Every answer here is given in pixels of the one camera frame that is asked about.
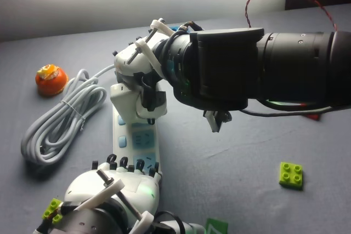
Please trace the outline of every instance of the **white wall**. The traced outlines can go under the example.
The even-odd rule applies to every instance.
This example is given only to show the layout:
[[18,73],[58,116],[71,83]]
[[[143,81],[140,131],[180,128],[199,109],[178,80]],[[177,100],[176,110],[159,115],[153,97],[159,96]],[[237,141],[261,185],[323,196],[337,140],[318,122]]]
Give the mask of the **white wall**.
[[[247,0],[0,0],[0,41],[242,15]],[[249,13],[283,10],[252,0]]]

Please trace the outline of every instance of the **gray tablecloth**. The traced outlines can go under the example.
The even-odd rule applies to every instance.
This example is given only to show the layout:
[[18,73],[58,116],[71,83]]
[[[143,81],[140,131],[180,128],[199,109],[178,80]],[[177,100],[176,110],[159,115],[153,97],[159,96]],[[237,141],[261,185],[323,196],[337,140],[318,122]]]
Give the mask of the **gray tablecloth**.
[[[351,31],[351,5],[327,8],[341,30]],[[318,8],[262,14],[251,22],[266,32],[332,31]],[[199,24],[206,29],[247,26],[244,16]],[[61,98],[37,94],[37,69],[53,63],[70,77],[81,68],[93,75],[113,63],[113,50],[146,34],[144,27],[0,44],[1,233],[32,233],[49,201],[63,198],[92,160],[103,162],[112,152],[112,104],[107,99],[62,162],[36,170],[24,162],[20,140],[25,130]],[[99,82],[107,90],[114,83],[112,71]],[[201,111],[180,104],[168,83],[161,86],[168,114],[158,121],[164,174],[160,209],[186,222],[225,220],[230,233],[349,233],[351,111],[328,113],[320,122],[233,112],[233,121],[212,133]],[[263,110],[254,102],[250,108]],[[278,184],[281,161],[303,166],[303,191]]]

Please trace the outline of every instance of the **orange round object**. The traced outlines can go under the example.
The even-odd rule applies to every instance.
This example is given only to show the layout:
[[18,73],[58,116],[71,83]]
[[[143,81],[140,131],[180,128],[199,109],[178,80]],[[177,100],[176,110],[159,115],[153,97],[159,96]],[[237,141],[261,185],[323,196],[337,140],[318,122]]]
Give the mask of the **orange round object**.
[[61,68],[58,68],[57,71],[58,75],[51,79],[41,78],[39,74],[35,76],[35,82],[38,85],[38,91],[40,94],[53,96],[64,90],[68,82],[68,76]]

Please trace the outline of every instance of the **red wire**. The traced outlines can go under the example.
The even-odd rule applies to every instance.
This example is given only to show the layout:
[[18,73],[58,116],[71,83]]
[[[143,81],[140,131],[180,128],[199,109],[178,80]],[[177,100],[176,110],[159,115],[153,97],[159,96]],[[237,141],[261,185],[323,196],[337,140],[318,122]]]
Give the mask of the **red wire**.
[[[320,8],[325,12],[325,14],[326,14],[327,17],[329,18],[329,20],[333,23],[334,30],[337,31],[336,24],[334,23],[333,18],[332,18],[332,16],[329,14],[329,12],[328,12],[317,0],[308,0],[308,1],[309,1],[309,2],[312,2],[312,3],[314,3],[314,4],[317,4],[318,7],[320,7]],[[248,16],[247,16],[247,6],[248,6],[249,3],[250,3],[250,0],[248,0],[248,1],[246,2],[246,6],[245,6],[245,17],[246,17],[246,20],[247,20],[247,23],[248,23],[248,27],[251,27],[250,20],[248,19]]]

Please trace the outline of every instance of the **gray power cord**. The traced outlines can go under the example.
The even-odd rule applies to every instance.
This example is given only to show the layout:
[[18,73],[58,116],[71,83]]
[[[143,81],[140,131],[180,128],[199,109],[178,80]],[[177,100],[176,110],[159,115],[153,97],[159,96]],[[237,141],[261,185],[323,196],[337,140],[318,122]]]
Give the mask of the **gray power cord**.
[[21,153],[25,159],[49,165],[62,158],[86,118],[105,101],[107,92],[97,85],[98,77],[111,69],[114,65],[104,68],[92,78],[82,69],[67,83],[63,99],[36,120],[23,136]]

